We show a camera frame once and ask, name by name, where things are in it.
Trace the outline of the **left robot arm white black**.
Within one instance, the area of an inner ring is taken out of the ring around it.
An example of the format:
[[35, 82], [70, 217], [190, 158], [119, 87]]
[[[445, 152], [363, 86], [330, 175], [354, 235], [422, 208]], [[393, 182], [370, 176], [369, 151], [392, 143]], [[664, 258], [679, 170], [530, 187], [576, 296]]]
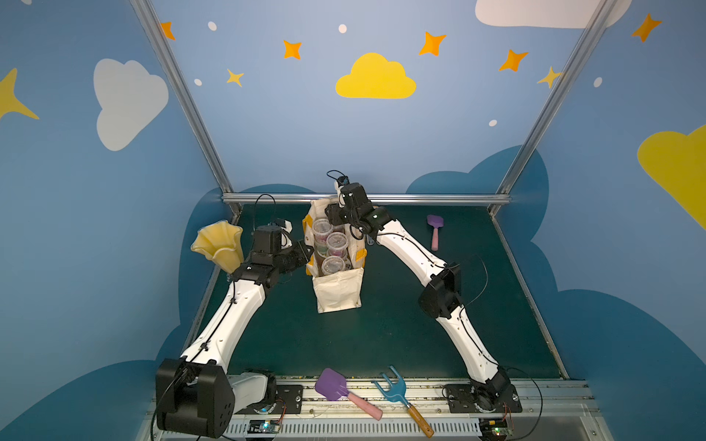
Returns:
[[151, 432], [218, 438], [234, 413], [263, 401], [268, 376], [246, 372], [233, 385], [227, 375], [230, 361], [279, 276], [303, 268], [313, 254], [312, 246], [299, 241], [277, 253], [253, 253], [233, 272], [224, 301], [202, 333], [179, 358], [167, 358], [158, 368]]

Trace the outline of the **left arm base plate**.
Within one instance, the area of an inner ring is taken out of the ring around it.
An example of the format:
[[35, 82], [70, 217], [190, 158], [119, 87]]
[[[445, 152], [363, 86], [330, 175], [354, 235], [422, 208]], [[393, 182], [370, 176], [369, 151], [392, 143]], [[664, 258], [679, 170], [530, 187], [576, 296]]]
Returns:
[[272, 398], [266, 398], [259, 404], [251, 404], [237, 412], [238, 415], [299, 415], [303, 408], [302, 385], [278, 385]]

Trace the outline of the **seed jar in bag front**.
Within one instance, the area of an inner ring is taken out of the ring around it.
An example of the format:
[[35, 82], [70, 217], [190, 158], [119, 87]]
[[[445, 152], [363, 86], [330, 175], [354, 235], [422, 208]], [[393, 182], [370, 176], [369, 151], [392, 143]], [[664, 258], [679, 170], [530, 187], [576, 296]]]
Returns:
[[321, 264], [322, 274], [329, 276], [346, 270], [346, 261], [337, 255], [326, 257]]

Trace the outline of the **seed jar purple seeds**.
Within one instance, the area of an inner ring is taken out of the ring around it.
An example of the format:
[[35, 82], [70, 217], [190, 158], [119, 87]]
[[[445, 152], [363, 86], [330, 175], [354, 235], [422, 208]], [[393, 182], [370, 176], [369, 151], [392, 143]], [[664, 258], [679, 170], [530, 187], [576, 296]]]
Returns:
[[327, 219], [317, 219], [313, 222], [314, 240], [320, 243], [326, 243], [327, 238], [333, 233], [333, 225]]

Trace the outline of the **white canvas bag yellow handles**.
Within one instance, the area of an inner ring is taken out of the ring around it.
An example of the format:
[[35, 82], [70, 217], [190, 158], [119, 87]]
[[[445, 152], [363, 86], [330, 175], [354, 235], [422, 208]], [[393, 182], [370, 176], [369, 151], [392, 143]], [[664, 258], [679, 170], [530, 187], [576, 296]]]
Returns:
[[311, 202], [303, 219], [305, 244], [314, 248], [306, 265], [312, 278], [316, 308], [320, 314], [360, 308], [367, 248], [362, 238], [354, 236], [351, 226], [335, 222], [325, 213], [337, 209], [335, 198]]

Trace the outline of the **left circuit board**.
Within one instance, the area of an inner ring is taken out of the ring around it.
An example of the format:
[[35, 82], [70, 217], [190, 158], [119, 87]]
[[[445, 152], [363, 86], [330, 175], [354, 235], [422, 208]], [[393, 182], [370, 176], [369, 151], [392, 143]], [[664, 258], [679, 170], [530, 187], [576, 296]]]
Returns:
[[248, 435], [277, 435], [281, 433], [281, 423], [277, 420], [250, 420]]

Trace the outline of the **right circuit board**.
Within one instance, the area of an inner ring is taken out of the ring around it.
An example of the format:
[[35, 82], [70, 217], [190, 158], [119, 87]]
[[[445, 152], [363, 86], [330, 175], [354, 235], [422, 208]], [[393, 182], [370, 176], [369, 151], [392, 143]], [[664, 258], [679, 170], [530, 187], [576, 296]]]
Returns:
[[481, 419], [479, 429], [481, 441], [506, 441], [513, 435], [509, 422], [502, 419]]

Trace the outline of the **seed jar pink seeds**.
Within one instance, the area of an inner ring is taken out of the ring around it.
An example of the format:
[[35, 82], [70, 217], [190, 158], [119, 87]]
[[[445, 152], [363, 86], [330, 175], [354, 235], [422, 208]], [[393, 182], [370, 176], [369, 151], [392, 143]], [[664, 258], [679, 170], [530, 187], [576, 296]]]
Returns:
[[327, 255], [344, 257], [349, 249], [349, 239], [345, 233], [334, 232], [327, 237]]

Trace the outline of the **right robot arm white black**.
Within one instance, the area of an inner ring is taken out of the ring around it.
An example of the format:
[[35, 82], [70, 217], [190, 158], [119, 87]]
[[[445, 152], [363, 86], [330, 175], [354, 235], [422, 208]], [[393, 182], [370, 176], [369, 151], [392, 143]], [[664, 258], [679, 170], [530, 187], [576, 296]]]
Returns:
[[424, 287], [418, 304], [441, 325], [460, 354], [477, 407], [490, 412], [517, 400], [507, 370], [489, 354], [468, 317], [461, 297], [460, 266], [435, 257], [384, 207], [367, 204], [353, 208], [334, 202], [325, 208], [325, 216], [332, 224], [348, 224], [353, 232], [387, 248], [418, 278]]

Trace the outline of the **circuit board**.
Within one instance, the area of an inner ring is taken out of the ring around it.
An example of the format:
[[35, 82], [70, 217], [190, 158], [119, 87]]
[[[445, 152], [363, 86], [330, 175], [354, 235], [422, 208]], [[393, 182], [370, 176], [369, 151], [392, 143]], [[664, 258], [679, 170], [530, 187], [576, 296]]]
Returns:
[[248, 435], [277, 435], [281, 433], [281, 423], [277, 420], [250, 420]]
[[481, 419], [479, 429], [481, 441], [506, 441], [513, 435], [509, 422], [502, 419]]

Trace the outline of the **yellow ruffled vase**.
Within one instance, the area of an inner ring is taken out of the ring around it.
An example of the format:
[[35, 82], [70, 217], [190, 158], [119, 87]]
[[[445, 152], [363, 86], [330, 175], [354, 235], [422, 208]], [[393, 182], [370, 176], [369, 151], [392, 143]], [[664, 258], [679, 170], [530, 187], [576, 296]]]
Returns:
[[201, 228], [190, 249], [206, 257], [225, 273], [233, 274], [245, 260], [242, 233], [242, 227], [220, 220]]

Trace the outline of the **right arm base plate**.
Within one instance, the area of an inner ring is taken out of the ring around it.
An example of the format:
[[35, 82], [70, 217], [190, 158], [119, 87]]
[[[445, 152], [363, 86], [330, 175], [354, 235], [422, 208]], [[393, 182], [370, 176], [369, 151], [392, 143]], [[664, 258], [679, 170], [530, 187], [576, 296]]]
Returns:
[[510, 384], [498, 395], [470, 383], [447, 384], [442, 389], [451, 413], [521, 413], [520, 397]]

